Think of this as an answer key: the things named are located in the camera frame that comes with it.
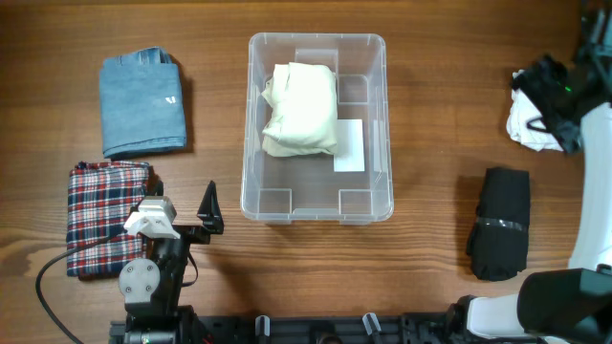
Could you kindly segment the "white printed t-shirt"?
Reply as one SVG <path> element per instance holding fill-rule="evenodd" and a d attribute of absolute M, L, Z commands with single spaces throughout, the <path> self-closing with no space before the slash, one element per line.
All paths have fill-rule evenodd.
<path fill-rule="evenodd" d="M 544 125 L 539 118 L 541 113 L 521 90 L 512 90 L 513 101 L 510 114 L 506 123 L 506 130 L 510 138 L 521 145 L 537 152 L 542 150 L 554 150 L 562 152 L 552 134 L 539 132 Z"/>

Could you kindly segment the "cream cloth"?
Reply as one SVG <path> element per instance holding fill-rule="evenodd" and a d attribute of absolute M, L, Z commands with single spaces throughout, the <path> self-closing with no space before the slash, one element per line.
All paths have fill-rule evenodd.
<path fill-rule="evenodd" d="M 288 158 L 337 153 L 336 74 L 329 67 L 277 64 L 262 97 L 273 109 L 262 130 L 267 154 Z"/>

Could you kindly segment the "black garment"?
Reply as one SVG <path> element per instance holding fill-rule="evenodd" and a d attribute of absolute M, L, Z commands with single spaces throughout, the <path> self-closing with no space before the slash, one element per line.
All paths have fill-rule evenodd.
<path fill-rule="evenodd" d="M 486 171 L 466 247 L 478 279 L 505 281 L 527 267 L 530 211 L 527 171 L 504 167 Z"/>

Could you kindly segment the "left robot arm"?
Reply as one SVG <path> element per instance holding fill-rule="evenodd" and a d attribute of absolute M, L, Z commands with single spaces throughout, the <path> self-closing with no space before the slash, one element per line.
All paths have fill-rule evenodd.
<path fill-rule="evenodd" d="M 166 196 L 147 196 L 131 210 L 123 225 L 129 234 L 153 241 L 145 258 L 129 262 L 120 272 L 119 288 L 127 316 L 113 323 L 111 343 L 212 343 L 211 332 L 191 306 L 179 304 L 186 266 L 194 264 L 192 245 L 207 245 L 224 232 L 216 184 L 210 182 L 197 211 L 196 226 L 176 225 L 176 209 Z"/>

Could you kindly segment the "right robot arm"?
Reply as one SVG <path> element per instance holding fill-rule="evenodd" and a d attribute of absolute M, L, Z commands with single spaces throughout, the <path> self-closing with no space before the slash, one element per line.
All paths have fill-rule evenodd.
<path fill-rule="evenodd" d="M 437 330 L 447 343 L 607 343 L 611 339 L 611 5 L 581 5 L 572 67 L 544 56 L 516 73 L 507 122 L 542 147 L 584 156 L 579 232 L 565 269 L 515 294 L 465 296 Z"/>

